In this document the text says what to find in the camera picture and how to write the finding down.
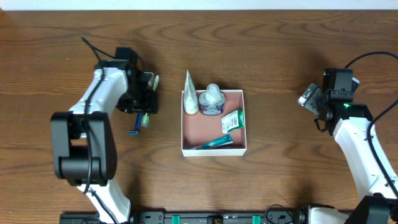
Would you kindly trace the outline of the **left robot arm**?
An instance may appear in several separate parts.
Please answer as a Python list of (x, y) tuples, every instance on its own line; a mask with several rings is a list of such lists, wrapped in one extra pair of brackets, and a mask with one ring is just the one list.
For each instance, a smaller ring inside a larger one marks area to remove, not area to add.
[(116, 48), (109, 59), (99, 59), (93, 81), (68, 111), (50, 119), (55, 175), (86, 195), (95, 213), (66, 212), (60, 223), (137, 223), (131, 201), (114, 178), (118, 156), (110, 117), (115, 109), (137, 115), (156, 114), (158, 77), (144, 71), (138, 54)]

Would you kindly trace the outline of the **green toothpaste tube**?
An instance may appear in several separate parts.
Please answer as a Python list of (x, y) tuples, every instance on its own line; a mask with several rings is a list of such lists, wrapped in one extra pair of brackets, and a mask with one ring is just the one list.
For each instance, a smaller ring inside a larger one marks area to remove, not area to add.
[(220, 138), (214, 139), (212, 141), (206, 142), (200, 146), (195, 146), (191, 150), (207, 150), (214, 149), (220, 146), (230, 145), (233, 143), (233, 139), (230, 134), (224, 135)]

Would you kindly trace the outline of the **white conditioner tube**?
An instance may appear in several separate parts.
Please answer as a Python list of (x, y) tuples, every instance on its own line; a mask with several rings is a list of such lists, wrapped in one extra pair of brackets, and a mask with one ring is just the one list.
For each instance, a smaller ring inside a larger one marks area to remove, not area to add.
[(183, 107), (187, 114), (195, 114), (199, 109), (197, 92), (188, 70), (183, 93)]

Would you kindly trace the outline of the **blue disposable razor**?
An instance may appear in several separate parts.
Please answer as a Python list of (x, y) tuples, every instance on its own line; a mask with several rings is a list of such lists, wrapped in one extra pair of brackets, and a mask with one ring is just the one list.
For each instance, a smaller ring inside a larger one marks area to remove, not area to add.
[(134, 125), (134, 130), (127, 132), (127, 134), (129, 136), (138, 136), (139, 135), (139, 127), (141, 125), (142, 116), (143, 116), (142, 112), (139, 112), (137, 114), (136, 122), (135, 122), (135, 125)]

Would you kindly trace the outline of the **green white toothbrush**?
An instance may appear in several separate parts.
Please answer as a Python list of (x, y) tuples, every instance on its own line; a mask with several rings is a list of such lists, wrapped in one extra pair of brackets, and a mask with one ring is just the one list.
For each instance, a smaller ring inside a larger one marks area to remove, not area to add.
[[(157, 88), (158, 84), (159, 84), (159, 76), (157, 75), (157, 76), (155, 77), (155, 79), (154, 79), (154, 84), (153, 84), (153, 90), (154, 90), (154, 91), (156, 91), (156, 88)], [(148, 125), (149, 125), (149, 120), (150, 120), (149, 115), (148, 115), (148, 113), (146, 113), (146, 114), (142, 117), (141, 126), (142, 126), (142, 127), (145, 127), (145, 128), (148, 127)]]

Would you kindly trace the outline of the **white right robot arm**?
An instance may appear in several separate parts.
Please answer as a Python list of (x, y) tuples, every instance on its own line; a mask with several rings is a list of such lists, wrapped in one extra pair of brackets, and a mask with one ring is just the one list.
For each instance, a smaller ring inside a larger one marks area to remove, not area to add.
[(324, 122), (343, 151), (353, 176), (359, 204), (350, 213), (326, 205), (309, 205), (300, 223), (387, 223), (397, 221), (397, 174), (390, 165), (365, 104), (354, 103), (359, 80), (347, 68), (327, 68), (323, 84), (311, 83), (298, 103)]

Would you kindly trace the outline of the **green soap packet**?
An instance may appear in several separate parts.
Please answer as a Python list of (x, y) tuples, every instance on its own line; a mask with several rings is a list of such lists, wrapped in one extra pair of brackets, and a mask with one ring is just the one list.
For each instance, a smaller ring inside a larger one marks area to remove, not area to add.
[(244, 111), (236, 110), (221, 118), (222, 132), (227, 134), (244, 127)]

